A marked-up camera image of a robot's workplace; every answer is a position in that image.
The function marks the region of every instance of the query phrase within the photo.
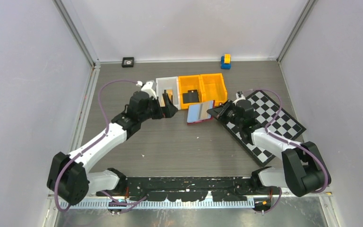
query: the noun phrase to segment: black and white checkerboard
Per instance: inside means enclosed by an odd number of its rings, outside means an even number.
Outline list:
[[[253,92],[247,96],[246,99],[249,100],[254,107],[254,114],[257,121],[259,121],[264,127],[279,109],[279,104],[262,91]],[[265,166],[275,157],[267,150],[251,145],[247,140],[242,139],[239,129],[234,124],[228,123],[227,125],[224,125],[224,127],[243,146],[247,153],[254,158],[258,165]],[[268,129],[290,140],[295,140],[306,130],[304,126],[302,126],[284,109],[280,111],[276,121],[274,121]]]

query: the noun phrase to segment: white wall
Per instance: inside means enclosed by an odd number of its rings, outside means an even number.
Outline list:
[[[51,0],[0,0],[0,227],[40,226],[90,71]]]
[[[100,61],[276,59],[307,2],[70,1]]]
[[[363,1],[318,1],[282,68],[330,170],[343,226],[363,226]]]

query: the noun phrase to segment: orange bin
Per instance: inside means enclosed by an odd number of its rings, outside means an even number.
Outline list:
[[[215,106],[227,101],[227,90],[221,73],[201,74],[202,86],[205,91],[204,101],[215,100]]]
[[[182,110],[188,109],[190,105],[204,102],[203,97],[205,96],[205,91],[202,88],[202,82],[199,75],[191,76],[179,76],[179,98],[180,107]],[[184,103],[183,94],[188,93],[188,91],[197,90],[199,101],[196,103]]]
[[[192,90],[198,91],[198,102],[184,103],[183,94]],[[227,90],[221,73],[179,76],[179,92],[182,110],[210,100],[215,100],[215,106],[227,101]]]

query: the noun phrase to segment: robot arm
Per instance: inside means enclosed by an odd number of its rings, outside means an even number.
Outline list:
[[[116,169],[110,168],[100,173],[89,173],[91,168],[103,158],[109,151],[119,144],[128,140],[141,128],[141,123],[148,119],[171,118],[178,111],[172,104],[169,96],[164,93],[164,106],[160,106],[155,91],[152,89],[153,82],[140,84],[141,91],[137,91],[125,105],[123,112],[115,116],[106,129],[99,133],[88,143],[70,152],[68,155],[59,152],[52,160],[47,186],[54,190],[55,182],[62,168],[76,155],[80,154],[86,147],[95,143],[86,153],[78,157],[66,170],[60,180],[58,195],[70,205],[76,205],[87,194],[101,190],[122,190],[120,181],[125,176]]]
[[[254,108],[242,92],[237,93],[236,98],[235,101],[228,100],[207,112],[221,123],[233,123],[239,128],[242,138],[252,145],[266,149],[283,161],[283,169],[265,167],[252,172],[251,184],[254,189],[264,186],[286,187],[300,197],[322,187],[325,175],[321,167],[312,157],[294,145],[306,148],[320,161],[326,169],[328,184],[331,183],[329,172],[314,143],[299,143],[274,133],[271,136],[255,119]]]

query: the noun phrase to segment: black block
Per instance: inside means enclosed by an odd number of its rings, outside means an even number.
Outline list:
[[[198,91],[190,90],[183,94],[183,103],[199,103]]]
[[[134,57],[123,58],[123,60],[121,61],[121,66],[123,68],[132,68],[132,67],[134,67]]]

